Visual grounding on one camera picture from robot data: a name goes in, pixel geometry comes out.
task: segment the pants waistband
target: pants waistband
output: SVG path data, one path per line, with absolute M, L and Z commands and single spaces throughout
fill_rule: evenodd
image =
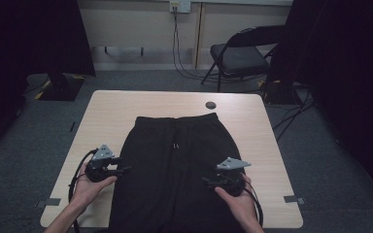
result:
M 151 124 L 165 124 L 165 123 L 177 123 L 177 124 L 188 124 L 192 122 L 199 122 L 199 121 L 211 121 L 211 120 L 218 120 L 218 116 L 216 113 L 207 114 L 204 116 L 183 116 L 179 118 L 173 117 L 147 117 L 147 116 L 138 116 L 135 120 L 137 125 L 151 125 Z

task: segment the black trousers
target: black trousers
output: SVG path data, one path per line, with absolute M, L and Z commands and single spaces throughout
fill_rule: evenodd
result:
M 202 178 L 239 151 L 216 114 L 139 116 L 120 157 L 131 171 L 116 182 L 110 232 L 243 232 Z

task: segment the table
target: table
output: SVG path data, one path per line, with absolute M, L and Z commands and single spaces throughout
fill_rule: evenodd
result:
M 209 101 L 217 105 L 213 110 L 205 106 Z M 194 117 L 209 113 L 217 113 L 241 158 L 252 163 L 245 170 L 262 206 L 264 227 L 301 227 L 303 220 L 297 203 L 284 200 L 284 196 L 293 195 L 293 190 L 260 96 L 120 90 L 93 93 L 51 194 L 51 198 L 60 198 L 60 203 L 45 207 L 41 224 L 49 226 L 68 204 L 68 184 L 84 155 L 106 144 L 119 156 L 136 117 Z M 108 227 L 113 192 L 113 185 L 101 191 L 80 216 L 81 227 Z

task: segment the finger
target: finger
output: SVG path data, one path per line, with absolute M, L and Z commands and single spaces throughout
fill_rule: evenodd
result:
M 244 173 L 241 173 L 241 174 L 242 174 L 242 178 L 245 181 L 245 188 L 246 189 L 251 189 L 251 179 L 249 177 L 247 177 Z
M 244 173 L 241 173 L 241 175 L 242 175 L 242 178 L 243 178 L 246 182 L 251 183 L 251 178 L 247 177 L 247 175 L 245 175 Z
M 99 185 L 104 188 L 108 185 L 111 185 L 112 183 L 114 183 L 118 178 L 116 176 L 111 176 L 111 177 L 108 177 L 107 179 L 105 179 L 104 181 L 100 182 Z
M 233 198 L 231 195 L 229 195 L 223 188 L 217 186 L 215 187 L 215 192 L 218 194 L 222 200 L 224 200 L 226 203 L 229 203 L 231 198 Z
M 81 166 L 81 169 L 80 169 L 80 174 L 84 174 L 85 173 L 86 165 L 87 165 L 87 162 L 83 163 L 83 165 Z

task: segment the black cable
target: black cable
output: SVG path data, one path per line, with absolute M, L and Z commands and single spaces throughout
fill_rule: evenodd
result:
M 311 38 L 313 36 L 313 33 L 315 31 L 315 29 L 317 28 L 317 24 L 319 23 L 320 21 L 320 18 L 326 8 L 326 5 L 328 3 L 329 0 L 326 0 L 324 3 L 323 3 L 323 6 L 319 12 L 319 15 L 316 19 L 316 21 L 314 22 L 314 25 L 310 31 L 310 33 L 308 34 L 308 37 L 307 37 L 307 41 L 305 43 L 305 46 L 301 52 L 301 56 L 300 56 L 300 59 L 298 61 L 298 63 L 296 64 L 296 67 L 295 67 L 295 71 L 293 73 L 293 76 L 296 77 L 299 70 L 300 70 L 300 67 L 301 67 L 301 63 L 303 62 L 303 60 L 305 59 L 305 54 L 306 54 L 306 51 L 307 51 L 307 48 L 310 46 L 310 43 L 311 43 Z M 283 130 L 283 132 L 281 132 L 281 134 L 278 136 L 277 138 L 277 142 L 280 140 L 281 136 L 283 136 L 284 132 L 289 128 L 290 124 L 294 121 L 294 119 L 296 118 L 296 116 L 298 116 L 300 113 L 302 113 L 302 108 L 305 106 L 305 103 L 306 101 L 302 104 L 302 106 L 299 108 L 298 112 L 292 116 L 292 119 L 291 121 L 289 122 L 289 124 L 286 126 L 286 128 Z
M 305 108 L 304 111 L 310 109 L 313 106 L 314 106 L 314 102 L 311 103 L 307 108 Z M 298 116 L 300 113 L 302 113 L 301 109 L 299 109 L 298 112 L 296 112 L 296 114 L 294 114 L 293 116 L 288 117 L 288 118 L 290 118 L 290 122 L 286 125 L 286 127 L 283 129 L 281 134 L 277 137 L 277 142 L 281 139 L 283 134 L 286 132 L 286 130 L 289 128 L 289 126 L 292 124 L 292 122 L 295 120 L 296 116 Z
M 173 13 L 174 13 L 174 20 L 175 20 L 175 29 L 174 29 L 174 37 L 173 37 L 173 45 L 172 45 L 172 56 L 173 56 L 173 61 L 174 61 L 174 66 L 175 66 L 175 69 L 177 70 L 177 72 L 183 76 L 184 78 L 187 78 L 187 79 L 191 79 L 191 80 L 199 80 L 201 81 L 202 79 L 205 78 L 205 76 L 197 76 L 197 75 L 194 75 L 194 74 L 191 74 L 189 71 L 187 71 L 181 61 L 181 55 L 180 55 L 180 39 L 179 39 L 179 34 L 178 34 L 178 18 L 177 18 L 177 9 L 176 8 L 173 8 Z M 179 63 L 181 65 L 181 68 L 184 72 L 186 72 L 187 74 L 191 75 L 192 77 L 188 77 L 184 74 L 181 73 L 181 71 L 178 69 L 178 66 L 177 66 L 177 62 L 176 62 L 176 55 L 175 55 L 175 44 L 177 44 L 177 52 L 178 52 L 178 60 L 179 60 Z M 259 78 L 260 76 L 263 76 L 263 75 L 259 75 L 259 76 L 254 76 L 254 77 L 249 77 L 247 79 L 244 79 L 244 82 L 245 81 L 250 81 L 250 80 L 254 80 L 254 79 L 257 79 Z M 207 79 L 207 82 L 208 83 L 218 83 L 218 79 L 217 78 L 212 78 L 212 77 L 208 77 Z M 238 83 L 238 82 L 242 82 L 243 80 L 240 80 L 240 81 L 223 81 L 221 83 Z
M 312 101 L 311 104 L 310 104 L 307 108 L 304 109 L 304 111 L 305 111 L 305 110 L 308 110 L 309 108 L 311 108 L 311 107 L 314 105 L 314 103 L 315 103 L 315 102 Z M 296 110 L 296 109 L 299 109 L 299 108 L 296 107 L 296 108 L 293 108 L 293 109 L 288 110 L 288 112 L 287 112 L 286 114 L 284 114 L 283 119 L 282 119 L 278 124 L 276 124 L 274 127 L 272 127 L 272 130 L 276 130 L 276 129 L 281 125 L 281 124 L 285 123 L 287 120 L 289 120 L 289 119 L 291 119 L 292 117 L 294 117 L 294 115 L 298 115 L 298 113 L 297 113 L 297 114 L 294 114 L 294 115 L 292 115 L 292 116 L 288 116 L 287 118 L 285 118 L 285 116 L 286 116 L 288 113 L 290 113 L 291 111 Z
M 266 108 L 273 108 L 273 109 L 287 110 L 287 111 L 292 111 L 292 110 L 298 109 L 298 107 L 295 107 L 295 108 L 292 108 L 292 109 L 286 109 L 286 108 L 283 108 L 283 107 L 280 107 L 280 106 L 274 106 L 274 105 L 270 105 L 270 104 L 265 104 L 265 107 Z
M 79 172 L 81 170 L 81 167 L 83 166 L 83 164 L 84 164 L 85 160 L 87 159 L 87 157 L 90 156 L 91 154 L 96 154 L 97 151 L 98 151 L 98 149 L 91 150 L 81 160 L 80 165 L 78 166 L 77 171 L 75 172 L 75 175 L 72 178 L 71 183 L 69 184 L 68 202 L 71 202 L 72 196 L 74 195 L 75 184 L 77 183 L 77 179 L 79 177 L 85 175 L 85 174 L 81 174 L 81 175 L 78 176 L 78 174 L 79 174 Z M 76 219 L 74 220 L 74 229 L 75 229 L 76 233 L 80 233 L 80 226 L 79 226 L 78 221 Z
M 237 186 L 241 186 L 240 184 L 238 184 L 237 182 L 235 182 L 234 180 L 232 180 L 231 178 L 229 178 L 228 176 L 224 175 L 224 174 L 220 174 L 221 177 L 229 180 L 230 182 L 234 183 L 235 185 Z M 246 191 L 248 194 L 250 194 L 251 198 L 254 200 L 254 203 L 255 203 L 255 208 L 256 208 L 256 211 L 258 212 L 258 216 L 256 216 L 256 219 L 258 220 L 259 222 L 259 225 L 262 227 L 262 224 L 263 224 L 263 211 L 262 211 L 262 208 L 261 208 L 261 205 L 259 204 L 259 201 L 258 201 L 258 198 L 256 196 L 256 193 L 255 193 L 255 190 L 253 188 L 253 186 L 248 183 L 251 187 L 251 189 L 253 190 L 254 194 L 252 194 L 249 190 L 247 190 L 245 187 L 243 187 L 243 190 Z
M 83 173 L 83 174 L 80 174 L 79 176 L 77 176 L 77 180 L 78 180 L 80 177 L 86 176 L 87 174 L 92 174 L 92 173 Z

